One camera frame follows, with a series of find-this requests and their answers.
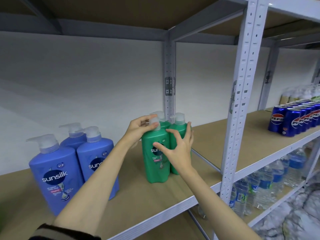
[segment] person's right hand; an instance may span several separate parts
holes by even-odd
[[[176,129],[166,129],[167,132],[173,133],[177,140],[177,146],[174,150],[170,150],[158,142],[154,142],[153,146],[162,151],[179,174],[185,170],[191,169],[191,146],[193,143],[193,131],[191,131],[191,122],[186,126],[186,134],[182,139]]]

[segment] marble floor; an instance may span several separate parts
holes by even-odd
[[[320,239],[320,173],[253,229],[266,240]]]

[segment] striped sleeve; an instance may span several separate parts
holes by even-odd
[[[88,233],[42,224],[29,240],[101,240]]]

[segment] bottle cap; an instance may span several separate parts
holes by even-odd
[[[161,126],[160,126],[159,117],[154,117],[154,118],[151,118],[151,119],[149,120],[149,124],[150,124],[150,125],[153,124],[154,122],[158,122],[158,126],[157,126],[155,129],[153,129],[153,131],[158,131],[158,130],[160,130],[160,129],[161,129]]]
[[[46,134],[42,136],[32,137],[26,141],[34,141],[39,145],[40,152],[43,154],[51,153],[59,149],[59,142],[54,134]]]
[[[184,125],[186,123],[184,113],[175,113],[173,116],[170,116],[170,118],[174,118],[174,123],[176,125]]]
[[[160,122],[165,122],[166,118],[165,118],[165,113],[163,111],[155,111],[153,113],[150,113],[151,115],[156,114],[160,120]]]
[[[94,143],[101,140],[101,133],[98,126],[89,126],[84,129],[77,130],[76,133],[83,132],[87,134],[87,142]]]
[[[79,137],[84,134],[83,132],[76,133],[76,131],[82,130],[81,124],[79,122],[59,125],[59,128],[68,128],[69,136],[71,138]]]

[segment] bottle with green label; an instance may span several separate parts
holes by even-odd
[[[155,111],[153,113],[150,113],[151,115],[156,114],[160,120],[160,127],[161,129],[169,129],[169,126],[171,123],[166,120],[165,113],[163,111]]]
[[[170,118],[174,118],[174,124],[170,125],[169,129],[177,130],[181,138],[183,139],[187,131],[187,123],[184,117],[184,113],[175,113],[175,115],[171,116]],[[177,140],[174,137],[173,133],[170,133],[169,136],[170,136],[170,149],[173,150],[177,146]],[[170,171],[174,174],[179,174],[173,165],[170,165]]]
[[[150,183],[165,182],[170,174],[170,162],[166,155],[153,146],[154,142],[159,142],[166,148],[170,148],[169,133],[161,129],[158,117],[150,119],[149,123],[158,122],[159,125],[152,131],[143,134],[142,153],[146,169],[146,178]]]

